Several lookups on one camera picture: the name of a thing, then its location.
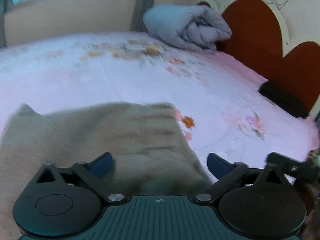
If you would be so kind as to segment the grey knit pants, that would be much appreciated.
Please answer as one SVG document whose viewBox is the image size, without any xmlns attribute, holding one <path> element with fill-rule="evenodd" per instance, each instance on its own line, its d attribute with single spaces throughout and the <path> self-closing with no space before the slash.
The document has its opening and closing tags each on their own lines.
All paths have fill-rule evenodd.
<svg viewBox="0 0 320 240">
<path fill-rule="evenodd" d="M 22 105 L 1 137 L 1 239 L 20 232 L 12 207 L 43 163 L 69 167 L 108 152 L 104 179 L 122 194 L 195 194 L 211 185 L 167 103 L 108 103 L 40 115 Z"/>
</svg>

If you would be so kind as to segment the black cloth on bed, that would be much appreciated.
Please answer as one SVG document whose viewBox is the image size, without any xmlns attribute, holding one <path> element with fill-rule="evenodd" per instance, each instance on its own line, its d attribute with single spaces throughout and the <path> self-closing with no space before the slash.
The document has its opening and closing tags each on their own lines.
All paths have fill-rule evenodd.
<svg viewBox="0 0 320 240">
<path fill-rule="evenodd" d="M 263 83 L 258 92 L 295 118 L 306 119 L 309 116 L 309 112 L 299 98 L 286 92 L 273 81 Z"/>
</svg>

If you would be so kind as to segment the red wooden headboard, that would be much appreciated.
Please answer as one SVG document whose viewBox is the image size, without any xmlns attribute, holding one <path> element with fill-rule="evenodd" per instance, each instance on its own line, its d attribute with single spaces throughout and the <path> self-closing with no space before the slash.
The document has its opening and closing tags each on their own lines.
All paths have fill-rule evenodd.
<svg viewBox="0 0 320 240">
<path fill-rule="evenodd" d="M 233 36 L 227 53 L 296 96 L 312 118 L 319 112 L 319 43 L 290 41 L 281 13 L 262 0 L 232 0 L 221 11 Z"/>
</svg>

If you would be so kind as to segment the rolled grey-blue duvet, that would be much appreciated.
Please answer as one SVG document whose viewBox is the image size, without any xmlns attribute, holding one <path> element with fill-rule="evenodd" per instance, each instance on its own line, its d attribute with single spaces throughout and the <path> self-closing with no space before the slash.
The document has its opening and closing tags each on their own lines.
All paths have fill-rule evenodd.
<svg viewBox="0 0 320 240">
<path fill-rule="evenodd" d="M 144 14 L 143 22 L 150 36 L 197 53 L 214 53 L 216 42 L 232 36 L 222 16 L 205 5 L 156 5 Z"/>
</svg>

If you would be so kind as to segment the left grey curtain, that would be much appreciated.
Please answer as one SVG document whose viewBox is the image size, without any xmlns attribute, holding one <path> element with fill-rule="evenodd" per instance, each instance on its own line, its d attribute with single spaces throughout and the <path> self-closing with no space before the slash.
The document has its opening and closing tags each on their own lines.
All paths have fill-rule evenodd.
<svg viewBox="0 0 320 240">
<path fill-rule="evenodd" d="M 0 27 L 0 42 L 1 42 L 1 48 L 6 47 L 6 41 L 5 41 L 5 26 L 4 26 L 4 14 L 5 9 L 7 5 L 7 0 L 1 0 L 1 7 L 0 7 L 0 19 L 1 19 L 1 27 Z"/>
</svg>

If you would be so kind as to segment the grey curtain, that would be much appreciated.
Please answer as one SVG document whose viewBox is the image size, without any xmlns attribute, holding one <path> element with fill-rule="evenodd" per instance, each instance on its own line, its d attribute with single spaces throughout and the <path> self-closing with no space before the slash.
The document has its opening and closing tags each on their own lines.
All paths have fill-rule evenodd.
<svg viewBox="0 0 320 240">
<path fill-rule="evenodd" d="M 5 41 L 5 26 L 4 26 L 4 14 L 5 9 L 7 5 L 7 0 L 1 0 L 1 7 L 0 7 L 0 19 L 1 19 L 1 27 L 0 27 L 0 42 L 1 42 L 1 48 L 6 47 L 6 41 Z"/>
<path fill-rule="evenodd" d="M 143 15 L 154 5 L 154 0 L 137 0 L 131 21 L 131 31 L 146 32 Z"/>
</svg>

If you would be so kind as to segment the right grey curtain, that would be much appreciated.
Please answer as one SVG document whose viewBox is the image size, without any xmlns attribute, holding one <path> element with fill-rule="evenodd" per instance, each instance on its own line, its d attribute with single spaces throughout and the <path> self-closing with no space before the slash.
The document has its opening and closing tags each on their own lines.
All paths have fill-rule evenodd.
<svg viewBox="0 0 320 240">
<path fill-rule="evenodd" d="M 154 0 L 137 0 L 131 21 L 131 31 L 146 32 L 143 15 L 154 5 Z"/>
</svg>

